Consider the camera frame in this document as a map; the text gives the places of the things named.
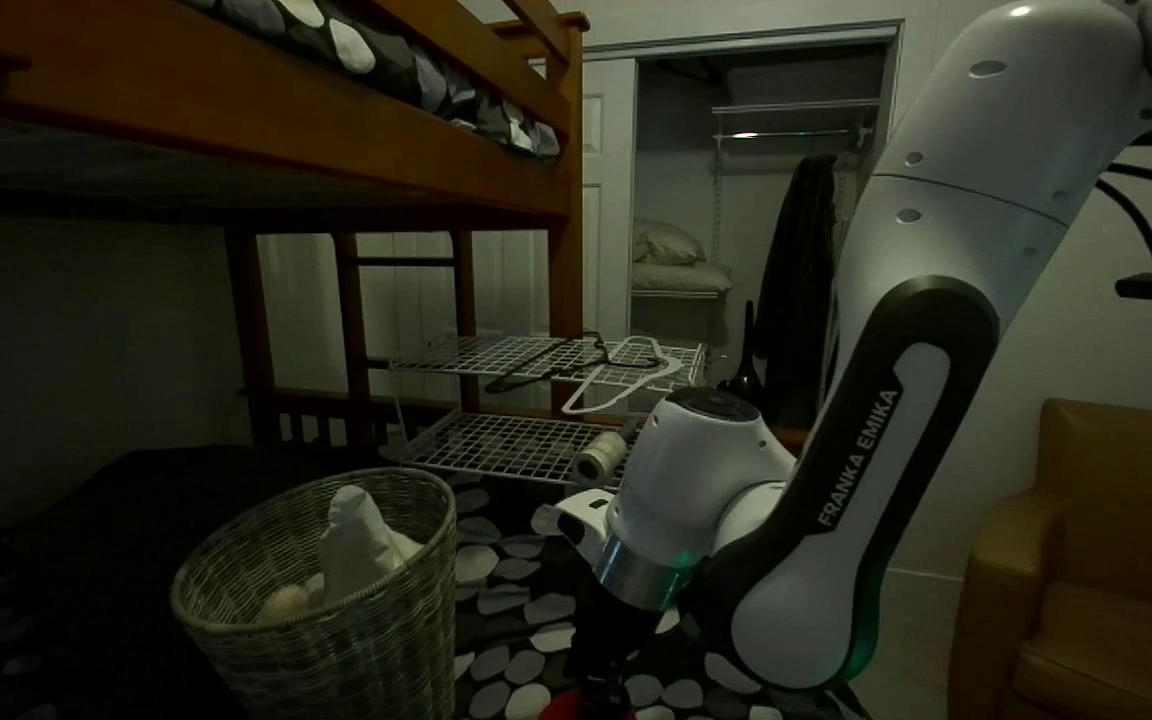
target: bed ladder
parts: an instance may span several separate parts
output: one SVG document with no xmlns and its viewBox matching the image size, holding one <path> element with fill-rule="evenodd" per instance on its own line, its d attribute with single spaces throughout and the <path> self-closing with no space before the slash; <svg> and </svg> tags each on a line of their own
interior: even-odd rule
<svg viewBox="0 0 1152 720">
<path fill-rule="evenodd" d="M 345 335 L 345 386 L 347 392 L 300 392 L 274 386 L 269 306 L 260 279 L 260 233 L 227 228 L 227 268 L 233 268 L 233 306 L 245 356 L 245 398 L 251 417 L 251 442 L 260 447 L 274 443 L 329 443 L 330 421 L 345 421 L 347 447 L 376 447 L 382 442 L 382 414 L 371 401 L 371 369 L 387 369 L 382 356 L 368 352 L 364 330 L 364 283 L 361 268 L 449 268 L 456 283 L 456 332 L 474 332 L 474 288 L 472 288 L 472 233 L 449 228 L 449 258 L 364 258 L 357 233 L 330 233 L 336 250 L 336 292 L 339 292 L 339 335 Z M 480 407 L 474 379 L 458 379 L 458 407 Z"/>
</svg>

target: mattress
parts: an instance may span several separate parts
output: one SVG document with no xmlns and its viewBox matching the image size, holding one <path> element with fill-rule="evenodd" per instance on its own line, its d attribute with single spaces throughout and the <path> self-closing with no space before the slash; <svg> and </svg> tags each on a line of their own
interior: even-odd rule
<svg viewBox="0 0 1152 720">
<path fill-rule="evenodd" d="M 330 0 L 189 0 L 198 13 L 336 70 L 382 96 L 463 123 L 523 157 L 561 157 L 548 123 L 466 86 L 453 66 Z"/>
</svg>

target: bed rail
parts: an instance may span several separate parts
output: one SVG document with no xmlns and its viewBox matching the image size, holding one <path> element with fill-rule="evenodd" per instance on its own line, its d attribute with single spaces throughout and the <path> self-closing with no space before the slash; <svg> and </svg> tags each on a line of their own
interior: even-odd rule
<svg viewBox="0 0 1152 720">
<path fill-rule="evenodd" d="M 458 4 L 382 0 L 382 8 L 411 26 L 420 45 L 441 48 L 561 138 L 575 138 L 575 105 L 561 86 L 540 80 Z M 487 139 L 445 132 L 441 117 L 310 71 L 181 0 L 0 0 L 0 117 L 353 182 L 357 208 L 449 203 L 533 220 L 568 212 L 561 167 L 521 166 Z"/>
<path fill-rule="evenodd" d="M 376 8 L 405 33 L 420 38 L 449 66 L 463 70 L 474 86 L 507 96 L 523 113 L 552 123 L 561 138 L 572 138 L 572 102 L 561 96 L 542 76 L 528 70 L 528 61 L 499 45 L 490 29 L 483 29 L 456 0 L 357 0 L 361 8 Z M 512 0 L 521 22 L 552 45 L 561 61 L 568 61 L 568 41 L 561 16 L 542 0 Z"/>
</svg>

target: closet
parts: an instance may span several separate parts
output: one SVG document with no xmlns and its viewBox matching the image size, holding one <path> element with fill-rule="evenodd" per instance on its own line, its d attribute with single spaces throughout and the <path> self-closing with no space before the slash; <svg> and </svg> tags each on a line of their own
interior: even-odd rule
<svg viewBox="0 0 1152 720">
<path fill-rule="evenodd" d="M 705 346 L 713 386 L 735 371 L 798 160 L 836 157 L 836 252 L 884 138 L 886 70 L 886 41 L 637 61 L 630 332 Z"/>
</svg>

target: wooden post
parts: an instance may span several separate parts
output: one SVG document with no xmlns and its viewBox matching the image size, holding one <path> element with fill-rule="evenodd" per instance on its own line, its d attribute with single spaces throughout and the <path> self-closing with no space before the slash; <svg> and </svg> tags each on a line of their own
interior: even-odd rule
<svg viewBox="0 0 1152 720">
<path fill-rule="evenodd" d="M 564 171 L 564 220 L 548 223 L 548 332 L 552 335 L 575 335 L 583 332 L 583 45 L 579 29 L 568 29 L 568 61 L 548 61 L 548 80 L 568 96 L 572 113 L 572 138 L 564 139 L 561 171 Z M 561 407 L 572 398 L 572 390 L 552 390 L 552 407 Z"/>
<path fill-rule="evenodd" d="M 456 335 L 474 335 L 480 332 L 480 310 L 474 310 L 474 288 L 472 288 L 472 233 L 453 228 L 453 259 L 456 259 Z M 480 379 L 458 376 L 458 407 L 480 414 Z"/>
<path fill-rule="evenodd" d="M 272 447 L 272 443 L 281 443 L 281 417 L 272 403 L 272 346 L 269 346 L 269 312 L 264 312 L 254 233 L 251 228 L 222 228 L 222 250 L 227 250 L 233 312 L 237 312 L 237 330 L 241 330 L 251 442 L 260 447 Z"/>
<path fill-rule="evenodd" d="M 345 436 L 347 447 L 376 447 L 376 424 L 368 414 L 371 379 L 368 379 L 368 330 L 364 330 L 364 283 L 357 268 L 357 236 L 330 233 L 330 243 L 336 243 L 345 379 L 347 379 Z"/>
</svg>

